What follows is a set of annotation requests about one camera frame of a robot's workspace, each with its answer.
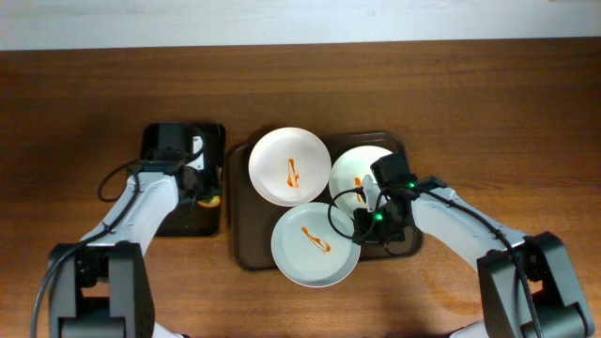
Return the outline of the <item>yellow green sponge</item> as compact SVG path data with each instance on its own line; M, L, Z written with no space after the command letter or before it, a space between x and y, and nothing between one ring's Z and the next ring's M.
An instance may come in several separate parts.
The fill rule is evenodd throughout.
M203 208L215 208L221 204L221 196L215 195L209 199L197 200L196 204Z

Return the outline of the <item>white round plate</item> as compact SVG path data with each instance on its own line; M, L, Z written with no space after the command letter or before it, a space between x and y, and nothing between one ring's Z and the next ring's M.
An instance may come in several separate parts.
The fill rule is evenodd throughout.
M361 187L365 176L375 180L370 166L379 158L392 152L380 146L357 146L343 153L331 169L329 189L331 197L339 192ZM353 218L357 208L367 208L365 202L356 193L346 193L336 199L334 204L348 217Z

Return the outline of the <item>white plate with sauce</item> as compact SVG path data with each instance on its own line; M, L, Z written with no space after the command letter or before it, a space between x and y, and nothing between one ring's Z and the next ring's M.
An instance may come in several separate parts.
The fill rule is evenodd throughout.
M348 237L353 222L337 207L308 203L288 210L275 224L272 258L286 278L306 287L343 281L357 266L361 246Z
M265 134L253 146L248 173L265 200L295 207L316 199L328 185L331 155L313 133L294 127Z

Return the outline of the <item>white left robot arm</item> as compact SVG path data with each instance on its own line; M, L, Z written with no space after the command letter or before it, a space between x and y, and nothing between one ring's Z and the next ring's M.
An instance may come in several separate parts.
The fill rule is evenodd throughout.
M155 319L144 256L163 221L181 204L214 202L218 166L132 161L112 209L78 242L56 245L39 289L49 298L53 337L171 337Z

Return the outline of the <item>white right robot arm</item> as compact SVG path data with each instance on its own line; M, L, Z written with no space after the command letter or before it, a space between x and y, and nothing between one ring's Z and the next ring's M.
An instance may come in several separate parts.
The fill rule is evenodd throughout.
M387 187L365 177L357 189L375 221L402 216L477 272L484 317L454 337L593 336L593 313L557 236L498 223L436 177Z

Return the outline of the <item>small black tray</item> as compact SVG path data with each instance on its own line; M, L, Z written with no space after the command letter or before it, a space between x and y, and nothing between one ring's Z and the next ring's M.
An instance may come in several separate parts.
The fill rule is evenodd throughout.
M223 193L223 168L225 155L225 128L221 124L179 123L185 132L186 150L181 161L157 161L151 158L151 139L148 125L143 133L140 151L143 169L150 172L160 172L171 176L176 181L177 170L182 166L190 166L197 170L220 166L222 168L222 193ZM212 237L219 231L220 206L215 208L192 207L178 202L162 221L157 235L163 238L192 238Z

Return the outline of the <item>brown plastic serving tray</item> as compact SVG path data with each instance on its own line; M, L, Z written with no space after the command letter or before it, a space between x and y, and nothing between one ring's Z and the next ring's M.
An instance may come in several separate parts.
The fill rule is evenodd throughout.
M288 211L287 207L274 205L261 197L249 177L248 164L254 144L268 132L268 129L256 131L246 142L233 148L225 166L233 256L247 271L277 268L270 239L275 224ZM402 139L389 131L323 135L321 140L334 161L355 146L381 146L392 152L406 153Z

